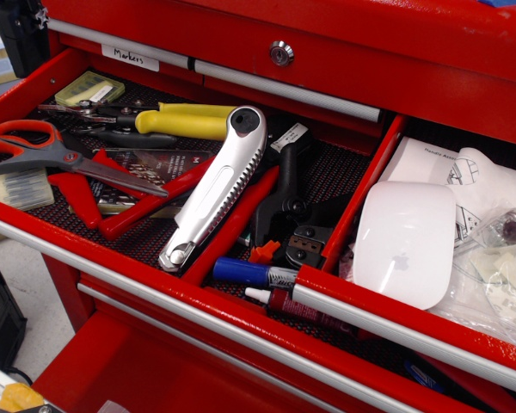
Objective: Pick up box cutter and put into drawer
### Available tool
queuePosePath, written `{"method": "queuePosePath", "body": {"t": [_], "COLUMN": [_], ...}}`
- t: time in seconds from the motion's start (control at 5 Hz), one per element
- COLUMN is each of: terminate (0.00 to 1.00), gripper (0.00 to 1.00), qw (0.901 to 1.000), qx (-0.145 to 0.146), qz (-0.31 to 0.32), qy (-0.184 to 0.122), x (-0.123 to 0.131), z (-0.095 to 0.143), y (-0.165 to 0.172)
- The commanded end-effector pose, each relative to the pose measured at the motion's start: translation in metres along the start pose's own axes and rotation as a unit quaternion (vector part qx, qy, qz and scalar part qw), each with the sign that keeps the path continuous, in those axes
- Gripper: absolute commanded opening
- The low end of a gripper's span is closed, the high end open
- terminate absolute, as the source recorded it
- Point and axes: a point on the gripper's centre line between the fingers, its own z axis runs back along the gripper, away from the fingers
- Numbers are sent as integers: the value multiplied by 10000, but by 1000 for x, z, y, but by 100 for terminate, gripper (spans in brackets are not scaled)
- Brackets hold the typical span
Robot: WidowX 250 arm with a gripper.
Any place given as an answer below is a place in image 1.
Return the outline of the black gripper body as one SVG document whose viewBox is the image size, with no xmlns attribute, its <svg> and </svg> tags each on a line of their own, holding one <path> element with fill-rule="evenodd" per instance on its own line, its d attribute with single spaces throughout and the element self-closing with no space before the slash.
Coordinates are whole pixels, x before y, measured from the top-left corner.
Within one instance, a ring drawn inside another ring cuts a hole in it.
<svg viewBox="0 0 516 413">
<path fill-rule="evenodd" d="M 50 58 L 48 22 L 41 1 L 0 1 L 0 37 L 18 78 L 28 77 Z"/>
</svg>

